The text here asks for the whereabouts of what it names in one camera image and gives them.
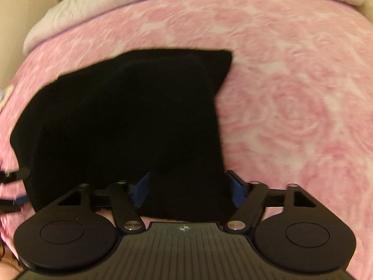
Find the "fuzzy pink bedspread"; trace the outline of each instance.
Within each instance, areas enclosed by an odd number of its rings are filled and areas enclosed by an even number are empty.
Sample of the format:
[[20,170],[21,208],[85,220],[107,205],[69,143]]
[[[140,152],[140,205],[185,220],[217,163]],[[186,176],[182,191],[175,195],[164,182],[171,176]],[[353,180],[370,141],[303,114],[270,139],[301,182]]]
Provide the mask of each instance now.
[[[373,25],[333,0],[147,0],[115,9],[44,42],[21,66],[0,114],[1,168],[17,169],[13,126],[60,74],[136,48],[229,48],[234,63],[216,100],[226,167],[271,188],[307,189],[353,229],[348,271],[371,280],[372,39]],[[21,184],[0,186],[1,198],[22,193]],[[10,246],[33,213],[1,216]]]

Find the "ribbed gray surface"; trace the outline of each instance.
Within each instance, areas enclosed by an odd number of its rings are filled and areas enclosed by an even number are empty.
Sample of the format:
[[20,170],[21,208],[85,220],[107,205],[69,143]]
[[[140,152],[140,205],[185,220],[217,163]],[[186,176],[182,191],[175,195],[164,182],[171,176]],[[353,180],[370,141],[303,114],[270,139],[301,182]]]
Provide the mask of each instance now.
[[221,232],[216,224],[155,223],[126,236],[117,251],[91,270],[69,276],[25,272],[21,280],[353,280],[344,271],[325,276],[296,275],[262,260],[243,236]]

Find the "black cloth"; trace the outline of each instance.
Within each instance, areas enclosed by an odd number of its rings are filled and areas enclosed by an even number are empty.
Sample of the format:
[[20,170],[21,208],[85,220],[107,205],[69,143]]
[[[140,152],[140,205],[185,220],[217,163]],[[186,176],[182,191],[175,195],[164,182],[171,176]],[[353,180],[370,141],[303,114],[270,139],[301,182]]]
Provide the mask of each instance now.
[[235,211],[224,175],[214,96],[229,51],[151,49],[60,76],[22,112],[10,142],[35,211],[80,183],[94,189],[150,172],[139,214],[225,222]]

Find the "crosshair symbol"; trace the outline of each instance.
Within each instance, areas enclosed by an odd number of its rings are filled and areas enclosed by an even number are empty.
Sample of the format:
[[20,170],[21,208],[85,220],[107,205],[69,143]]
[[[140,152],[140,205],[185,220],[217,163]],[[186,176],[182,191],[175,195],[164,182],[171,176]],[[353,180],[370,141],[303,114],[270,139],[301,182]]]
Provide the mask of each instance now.
[[183,225],[183,226],[180,226],[179,229],[180,229],[180,231],[183,231],[185,233],[186,231],[190,230],[190,227],[186,226],[186,225]]

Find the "silver bolt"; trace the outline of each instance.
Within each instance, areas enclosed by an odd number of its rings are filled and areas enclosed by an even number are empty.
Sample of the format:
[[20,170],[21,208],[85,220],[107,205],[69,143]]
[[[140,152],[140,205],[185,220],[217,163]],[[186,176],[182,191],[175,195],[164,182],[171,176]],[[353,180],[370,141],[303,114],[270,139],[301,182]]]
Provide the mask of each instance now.
[[127,221],[124,224],[126,230],[139,230],[142,227],[141,223],[136,220]]
[[246,227],[246,224],[242,221],[234,220],[229,221],[227,226],[230,230],[243,230]]

